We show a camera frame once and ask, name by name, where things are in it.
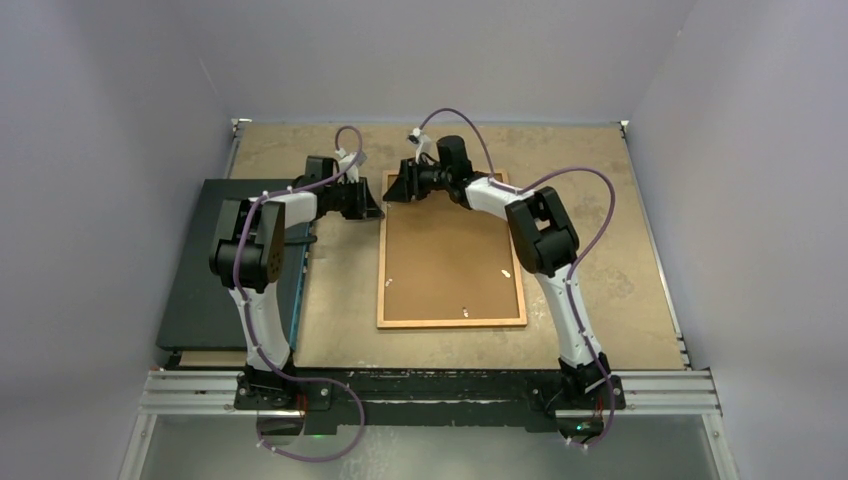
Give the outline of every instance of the wooden table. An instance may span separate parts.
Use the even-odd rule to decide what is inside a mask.
[[[307,155],[333,156],[338,125],[250,124],[231,178],[292,178]],[[382,174],[414,155],[412,125],[358,125],[368,161],[360,170],[375,198]],[[527,185],[560,167],[585,165],[613,181],[618,204],[605,237],[581,264],[580,280],[595,334],[614,369],[682,369],[665,291],[642,214],[626,146],[617,127],[483,126],[495,166],[511,183]],[[485,159],[471,130],[428,126],[434,140],[466,139],[478,170]],[[342,145],[356,147],[346,132]],[[576,173],[556,188],[585,246],[608,205],[604,184]],[[309,253],[295,362],[311,367],[557,368],[556,333],[538,283],[523,275],[525,328],[385,331],[376,328],[379,222],[349,222],[331,214],[316,223]]]

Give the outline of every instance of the black panel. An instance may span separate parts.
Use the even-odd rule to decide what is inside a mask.
[[[165,307],[156,345],[164,350],[246,350],[236,305],[218,277],[209,271],[209,248],[221,204],[226,198],[248,198],[263,190],[283,190],[291,180],[206,180],[189,224],[177,274]],[[309,235],[308,225],[286,230],[283,271],[277,301],[283,331],[289,336],[299,312],[299,286],[308,243],[288,245]]]

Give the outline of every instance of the cork board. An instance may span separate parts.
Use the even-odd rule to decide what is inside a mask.
[[[383,172],[414,155],[406,136],[415,125],[359,124],[368,161],[360,169],[374,197]],[[333,156],[339,125],[249,124],[231,178],[294,178],[307,155]],[[607,234],[580,265],[583,300],[614,370],[680,370],[683,361],[627,146],[617,126],[481,125],[495,167],[513,185],[528,185],[557,168],[586,165],[605,172],[617,204]],[[485,170],[474,132],[459,124],[427,127],[430,138],[462,135],[475,168]],[[354,148],[347,133],[342,146]],[[552,179],[585,245],[609,201],[603,182],[577,173]],[[304,367],[559,368],[556,331],[539,283],[523,275],[525,328],[377,328],[380,222],[330,214],[315,222],[309,250],[295,364]]]
[[[508,182],[506,173],[498,180]],[[383,174],[383,193],[394,183]],[[384,203],[377,280],[379,328],[527,325],[521,266],[507,223],[447,192]]]

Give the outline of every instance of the gray wall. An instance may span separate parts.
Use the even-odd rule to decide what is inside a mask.
[[[232,116],[630,118],[695,0],[179,0]]]
[[[745,478],[845,478],[848,4],[701,0],[628,133]]]
[[[114,478],[227,117],[164,0],[5,2],[0,65],[0,477]]]

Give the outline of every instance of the brown board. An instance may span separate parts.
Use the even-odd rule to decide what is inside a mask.
[[[383,193],[396,174],[385,172]],[[497,174],[506,182],[506,173]],[[379,328],[526,326],[521,266],[507,223],[432,192],[384,204]]]

